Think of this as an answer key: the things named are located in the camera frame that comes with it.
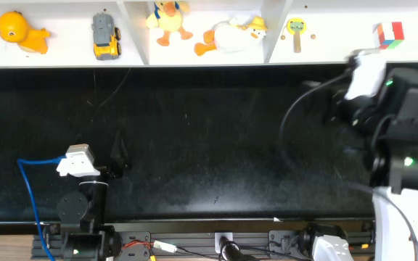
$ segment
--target plush duck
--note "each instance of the plush duck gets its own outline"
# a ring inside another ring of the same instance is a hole
[[[237,19],[220,22],[213,30],[204,33],[204,42],[196,43],[194,52],[202,56],[207,51],[219,50],[226,53],[242,51],[259,44],[266,35],[264,19],[254,17],[247,26],[238,25]]]
[[[189,12],[187,3],[181,1],[156,1],[155,11],[146,20],[146,26],[149,29],[162,28],[164,36],[157,40],[161,46],[169,46],[172,32],[180,32],[181,38],[184,40],[193,37],[193,34],[183,29],[183,16],[181,11]]]
[[[17,43],[24,51],[47,53],[46,38],[50,35],[44,28],[33,29],[19,12],[7,12],[0,17],[1,38],[10,43]]]

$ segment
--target duck's beak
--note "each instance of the duck's beak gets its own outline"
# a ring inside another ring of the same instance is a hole
[[[164,4],[164,12],[170,17],[174,16],[177,12],[177,9],[175,8],[175,2],[169,1],[167,4]]]

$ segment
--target green face on toy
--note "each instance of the green face on toy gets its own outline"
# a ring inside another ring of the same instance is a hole
[[[293,32],[300,32],[304,29],[304,22],[290,22],[290,29]]]

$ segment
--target wooden floor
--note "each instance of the wooden floor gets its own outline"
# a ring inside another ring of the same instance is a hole
[[[30,260],[33,236],[0,236],[0,261]],[[357,257],[355,261],[367,261],[369,257]],[[201,258],[185,259],[185,261],[206,261]]]

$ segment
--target orange duck toy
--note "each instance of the orange duck toy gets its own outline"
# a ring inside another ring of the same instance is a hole
[[[46,38],[50,35],[44,28],[33,29],[19,12],[7,12],[0,17],[1,38],[10,43],[17,43],[24,51],[47,53]]]

